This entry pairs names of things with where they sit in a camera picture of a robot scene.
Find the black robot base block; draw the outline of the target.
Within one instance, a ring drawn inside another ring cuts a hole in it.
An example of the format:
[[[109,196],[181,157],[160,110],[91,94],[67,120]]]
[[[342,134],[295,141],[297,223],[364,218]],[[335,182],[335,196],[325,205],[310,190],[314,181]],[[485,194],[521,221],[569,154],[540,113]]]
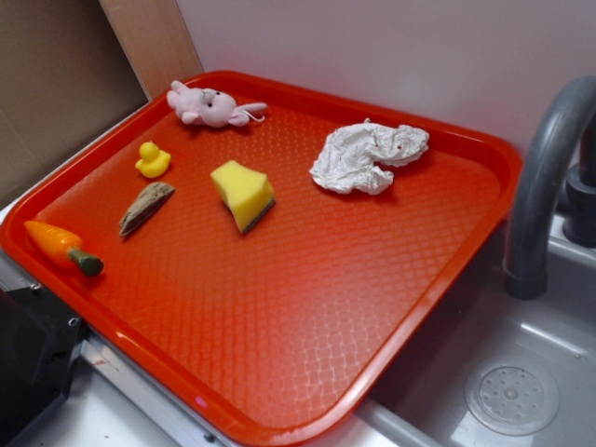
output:
[[[1,293],[1,444],[16,446],[68,400],[86,324],[42,286]]]

